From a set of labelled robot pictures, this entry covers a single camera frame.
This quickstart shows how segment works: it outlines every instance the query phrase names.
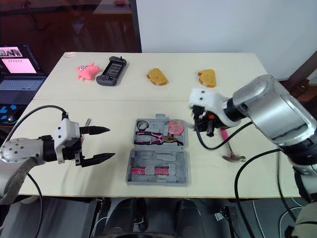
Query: black cable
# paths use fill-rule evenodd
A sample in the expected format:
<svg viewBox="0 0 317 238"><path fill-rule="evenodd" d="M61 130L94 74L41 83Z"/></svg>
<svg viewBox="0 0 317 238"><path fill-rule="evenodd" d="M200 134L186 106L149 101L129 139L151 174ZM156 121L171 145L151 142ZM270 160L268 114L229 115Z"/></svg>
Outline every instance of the black cable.
<svg viewBox="0 0 317 238"><path fill-rule="evenodd" d="M278 186L278 192L279 195L281 197L282 203L284 205L284 207L286 208L286 211L288 211L289 215L291 216L291 218L293 219L294 222L296 222L296 217L294 215L294 213L291 211L290 207L288 206L283 193L282 193L282 189L281 189L281 184L280 184L280 179L279 179L279 174L280 174L280 154L278 154L277 157L277 161L276 161L276 180L277 180L277 186Z"/></svg>
<svg viewBox="0 0 317 238"><path fill-rule="evenodd" d="M208 150L215 150L215 149L220 148L220 147L223 146L225 143L227 143L230 139L232 139L233 136L235 136L235 135L238 134L240 131L242 131L244 128L246 128L246 127L248 127L249 125L252 124L251 121L248 122L248 123L246 123L246 124L244 124L242 127L240 127L239 129L237 129L234 133L232 133L226 140L224 140L223 142L221 142L219 145L217 145L217 146L211 148L211 147L208 147L208 146L204 143L204 141L203 141L203 139L202 139L202 136L200 135L197 119L194 119L194 121L195 121L195 131L196 131L197 137L198 137L198 139L199 139L199 142L201 143L201 145L202 145L204 148L206 148L206 149L208 149Z"/></svg>
<svg viewBox="0 0 317 238"><path fill-rule="evenodd" d="M7 138L5 139L4 143L6 143L7 141L9 141L13 135L13 133L15 132L15 130L21 125L21 123L27 119L31 114L33 114L34 112L37 112L38 110L41 110L41 109L44 109L44 108L56 108L56 109L59 109L62 111L63 115L64 114L67 114L67 112L61 108L61 107L58 107L58 106L55 106L55 105L45 105L45 106L41 106L41 107L38 107L38 108L35 108L34 110L30 111L27 115L25 115L23 118L21 118L15 125L14 127L12 128L12 130L10 131L9 135L7 136Z"/></svg>
<svg viewBox="0 0 317 238"><path fill-rule="evenodd" d="M244 221L244 224L246 225L246 228L251 236L251 238L255 238L253 232L252 232L252 229L251 229L251 226L248 222L248 219L243 211L243 208L241 206L241 202L240 202L240 198L239 198L239 193L238 193L238 180L239 180L239 177L242 173L242 171L246 168L246 166L251 163L252 161L254 161L255 159L259 158L259 157L262 157L264 155L268 155L268 154L271 154L271 153L275 153L275 152L278 152L280 151L280 149L275 149L275 150L269 150L269 151L266 151L266 152L263 152L261 154L258 154L254 157L252 157L251 159L249 159L246 163L243 164L243 166L241 166L241 168L239 169L237 175L236 175L236 178L234 180L234 193L235 193L235 196L236 196L236 201L237 201L237 205L238 205L238 208L239 208L239 211L241 213L241 216L242 216L242 219Z"/></svg>
<svg viewBox="0 0 317 238"><path fill-rule="evenodd" d="M206 207L210 208L210 206L208 206L206 203L204 203L200 198L198 198L198 200ZM229 221L229 219L222 213L222 216L227 220L229 226L231 227L231 229L233 230L233 232L236 234L237 238L240 238L240 236L238 235L238 233L236 232L236 230L234 229L233 225L231 224L231 222Z"/></svg>
<svg viewBox="0 0 317 238"><path fill-rule="evenodd" d="M38 190L39 196L40 196L40 203L41 203L40 221L39 221L39 223L38 223L38 229L37 229L36 234L35 234L35 236L34 236L35 238L37 238L38 235L39 235L39 232L40 232L40 229L41 229L41 225L42 225L42 220L43 220L43 211L44 211L43 196L42 196L40 187L39 187L39 185L36 183L36 181L34 180L34 178L33 178L30 174L28 174L28 177L29 177L30 180L34 183L36 189Z"/></svg>

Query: robotic arm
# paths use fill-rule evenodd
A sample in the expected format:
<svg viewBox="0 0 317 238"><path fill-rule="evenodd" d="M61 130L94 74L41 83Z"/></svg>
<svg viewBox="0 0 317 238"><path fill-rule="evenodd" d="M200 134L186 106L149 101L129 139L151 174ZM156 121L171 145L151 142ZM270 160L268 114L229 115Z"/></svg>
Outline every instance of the robotic arm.
<svg viewBox="0 0 317 238"><path fill-rule="evenodd" d="M101 126L80 127L65 117L50 135L38 139L18 138L5 142L0 147L0 205L12 204L28 172L35 166L45 162L75 160L76 166L82 167L99 164L114 153L94 155L84 159L82 155L82 135L100 134L109 131Z"/></svg>
<svg viewBox="0 0 317 238"><path fill-rule="evenodd" d="M316 201L317 121L276 79L262 75L236 91L232 98L194 88L190 105L196 128L208 136L213 136L215 128L237 126L241 119L250 118L288 156L300 195L308 202ZM293 235L316 234L317 216L312 209L317 209L316 203L303 209Z"/></svg>

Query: tool handle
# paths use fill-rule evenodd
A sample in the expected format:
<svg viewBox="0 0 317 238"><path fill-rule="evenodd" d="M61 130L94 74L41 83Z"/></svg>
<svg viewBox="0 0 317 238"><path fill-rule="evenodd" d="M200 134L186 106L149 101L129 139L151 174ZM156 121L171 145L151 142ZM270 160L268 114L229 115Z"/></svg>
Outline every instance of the tool handle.
<svg viewBox="0 0 317 238"><path fill-rule="evenodd" d="M135 140L135 145L162 145L162 140L151 140L151 141L143 141L143 140Z"/></svg>
<svg viewBox="0 0 317 238"><path fill-rule="evenodd" d="M220 132L223 140L226 140L229 137L226 129L221 128Z"/></svg>
<svg viewBox="0 0 317 238"><path fill-rule="evenodd" d="M151 132L151 131L137 131L136 132L137 135L151 135L157 138L160 138L161 136L163 136L162 133L158 133L158 132Z"/></svg>

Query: wall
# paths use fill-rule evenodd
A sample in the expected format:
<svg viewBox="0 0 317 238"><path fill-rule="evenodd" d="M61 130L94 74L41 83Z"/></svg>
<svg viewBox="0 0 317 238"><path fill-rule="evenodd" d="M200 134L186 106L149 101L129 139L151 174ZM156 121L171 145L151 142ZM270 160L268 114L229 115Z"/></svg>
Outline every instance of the wall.
<svg viewBox="0 0 317 238"><path fill-rule="evenodd" d="M317 50L316 0L137 0L142 52L252 52L277 78Z"/></svg>

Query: pink hammer handle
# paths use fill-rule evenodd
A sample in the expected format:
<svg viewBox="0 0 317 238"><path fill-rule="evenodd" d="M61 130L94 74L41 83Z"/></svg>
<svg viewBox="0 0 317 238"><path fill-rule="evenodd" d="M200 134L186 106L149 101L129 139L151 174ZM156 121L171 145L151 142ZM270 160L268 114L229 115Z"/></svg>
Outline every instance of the pink hammer handle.
<svg viewBox="0 0 317 238"><path fill-rule="evenodd" d="M220 132L223 140L226 140L229 137L226 129L221 128Z"/></svg>

